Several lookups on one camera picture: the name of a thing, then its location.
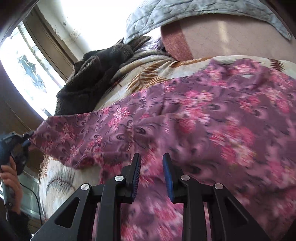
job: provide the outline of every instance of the finger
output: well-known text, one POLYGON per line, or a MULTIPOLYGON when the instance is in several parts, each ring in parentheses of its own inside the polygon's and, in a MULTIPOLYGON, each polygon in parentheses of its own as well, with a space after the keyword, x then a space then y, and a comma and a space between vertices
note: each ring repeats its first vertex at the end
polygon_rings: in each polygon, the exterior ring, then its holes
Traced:
POLYGON ((17 176, 17 172, 15 170, 12 169, 12 167, 8 166, 8 165, 2 165, 1 166, 2 172, 9 172, 14 176, 17 176))
POLYGON ((17 184, 13 180, 4 179, 3 182, 5 185, 10 186, 14 190, 15 194, 20 192, 20 188, 17 186, 17 184))
POLYGON ((2 172, 2 173, 0 173, 0 177, 2 179, 10 179, 10 180, 14 181, 19 186, 19 180, 18 180, 18 178, 16 176, 12 175, 9 172, 2 172))
POLYGON ((10 165, 11 165, 12 169, 15 170, 15 173, 16 173, 17 168, 16 168, 15 162, 14 162, 12 157, 9 158, 9 162, 10 162, 10 165))

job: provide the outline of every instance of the reddish brown fabric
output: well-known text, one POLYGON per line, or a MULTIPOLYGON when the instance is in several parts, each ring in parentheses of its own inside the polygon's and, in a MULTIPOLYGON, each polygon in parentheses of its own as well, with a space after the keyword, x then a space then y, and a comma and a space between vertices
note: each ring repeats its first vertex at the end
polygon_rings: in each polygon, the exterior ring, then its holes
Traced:
POLYGON ((162 26, 160 31, 165 49, 173 58, 179 61, 194 59, 179 21, 162 26))

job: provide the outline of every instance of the human hand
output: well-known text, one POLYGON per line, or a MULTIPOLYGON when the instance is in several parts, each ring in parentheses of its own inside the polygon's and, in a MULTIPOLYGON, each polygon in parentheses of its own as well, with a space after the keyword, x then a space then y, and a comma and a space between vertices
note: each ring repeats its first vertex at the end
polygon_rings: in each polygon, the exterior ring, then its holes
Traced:
POLYGON ((3 180, 4 184, 7 186, 10 186, 14 192, 15 192, 15 205, 12 207, 12 211, 16 212, 17 214, 20 214, 20 206, 22 202, 22 196, 23 196, 23 191, 22 187, 20 185, 20 181, 18 180, 17 177, 17 171, 16 171, 16 166, 15 162, 10 157, 9 159, 10 165, 2 165, 2 173, 0 173, 0 177, 3 180))

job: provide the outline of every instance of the dark brown fuzzy fabric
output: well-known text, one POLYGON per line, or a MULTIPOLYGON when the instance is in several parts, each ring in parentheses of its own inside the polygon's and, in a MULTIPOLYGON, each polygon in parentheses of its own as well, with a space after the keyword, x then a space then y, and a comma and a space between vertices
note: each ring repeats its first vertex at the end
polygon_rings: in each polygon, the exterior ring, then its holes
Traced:
POLYGON ((74 63, 74 72, 57 94, 55 115, 73 115, 93 111, 105 91, 114 83, 119 66, 150 37, 140 37, 132 45, 117 43, 111 48, 91 51, 74 63))

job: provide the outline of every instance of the triangular cutout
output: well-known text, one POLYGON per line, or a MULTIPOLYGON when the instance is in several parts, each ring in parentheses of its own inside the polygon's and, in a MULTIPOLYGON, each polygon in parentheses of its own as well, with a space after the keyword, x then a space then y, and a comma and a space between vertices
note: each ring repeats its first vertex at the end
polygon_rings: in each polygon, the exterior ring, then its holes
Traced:
POLYGON ((225 198, 224 202, 229 215, 229 223, 232 227, 238 228, 248 223, 247 218, 239 211, 229 198, 225 198))
POLYGON ((54 223, 67 229, 71 228, 79 201, 80 199, 78 197, 74 198, 65 210, 56 218, 54 223))

